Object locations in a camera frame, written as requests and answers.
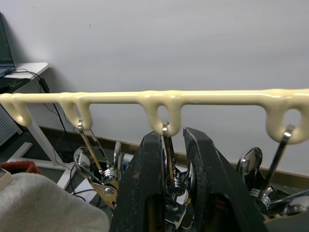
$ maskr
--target white desk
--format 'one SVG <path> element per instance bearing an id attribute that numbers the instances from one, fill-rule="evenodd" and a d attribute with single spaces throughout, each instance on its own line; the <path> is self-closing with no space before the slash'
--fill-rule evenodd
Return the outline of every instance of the white desk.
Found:
<path id="1" fill-rule="evenodd" d="M 16 69 L 27 69 L 30 72 L 34 72 L 38 75 L 42 74 L 45 70 L 48 69 L 47 63 L 23 63 L 16 65 Z M 35 79 L 36 77 L 30 73 L 13 73 L 6 75 L 5 77 L 8 78 L 27 78 L 30 80 Z M 38 160 L 38 159 L 27 159 L 23 158 L 23 156 L 26 154 L 26 152 L 31 148 L 31 143 L 24 143 L 8 160 L 8 162 L 13 161 L 32 161 L 36 164 L 38 167 L 42 168 L 51 168 L 51 169 L 59 169 L 64 170 L 64 173 L 62 174 L 61 178 L 59 179 L 57 185 L 61 187 L 62 189 L 65 189 L 69 182 L 70 182 L 70 170 L 74 167 L 74 163 L 64 163 L 59 155 L 54 150 L 53 146 L 50 144 L 38 124 L 32 119 L 32 124 L 27 127 L 29 132 L 32 134 L 32 136 L 35 138 L 35 140 L 39 143 L 41 148 L 44 150 L 44 152 L 47 154 L 49 159 L 51 161 L 44 161 L 44 160 Z M 72 176 L 75 174 L 76 169 L 73 168 L 72 170 Z"/>
<path id="2" fill-rule="evenodd" d="M 42 74 L 46 69 L 48 69 L 48 63 L 23 63 L 17 64 L 16 69 L 27 69 L 30 72 L 34 72 L 38 75 Z M 35 78 L 34 75 L 30 73 L 12 73 L 10 75 L 6 75 L 5 77 L 9 78 L 26 78 L 33 80 Z"/>

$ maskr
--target baseboard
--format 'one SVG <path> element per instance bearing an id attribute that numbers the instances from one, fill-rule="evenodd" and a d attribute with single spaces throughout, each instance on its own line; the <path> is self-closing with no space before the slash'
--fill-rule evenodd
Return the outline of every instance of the baseboard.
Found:
<path id="1" fill-rule="evenodd" d="M 50 137 L 60 138 L 63 134 L 63 130 L 61 131 L 61 130 L 47 128 L 47 127 L 40 127 L 40 128 L 47 137 L 50 136 Z M 68 132 L 68 137 L 74 143 L 84 143 L 79 133 Z M 115 143 L 116 143 L 115 140 L 98 137 L 98 141 L 100 142 L 101 146 L 105 149 L 114 150 L 115 148 Z M 134 155 L 137 152 L 138 148 L 139 148 L 138 144 L 131 144 L 131 143 L 121 141 L 122 152 Z M 176 157 L 177 164 L 187 165 L 185 153 L 177 152 L 175 153 L 175 157 Z M 233 163 L 233 162 L 230 162 L 230 163 L 233 165 L 234 168 L 236 167 L 236 163 Z M 266 168 L 261 168 L 262 174 L 265 175 L 267 170 L 268 169 Z M 288 187 L 297 188 L 297 189 L 309 188 L 309 176 L 282 172 L 282 171 L 275 172 L 272 182 L 274 184 L 288 186 Z"/>

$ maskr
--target knit sweater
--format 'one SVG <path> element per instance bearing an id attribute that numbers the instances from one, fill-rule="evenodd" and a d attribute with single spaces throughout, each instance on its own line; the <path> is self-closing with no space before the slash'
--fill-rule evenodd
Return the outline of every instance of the knit sweater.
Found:
<path id="1" fill-rule="evenodd" d="M 19 173 L 0 190 L 0 232 L 108 232 L 106 214 L 39 174 Z"/>

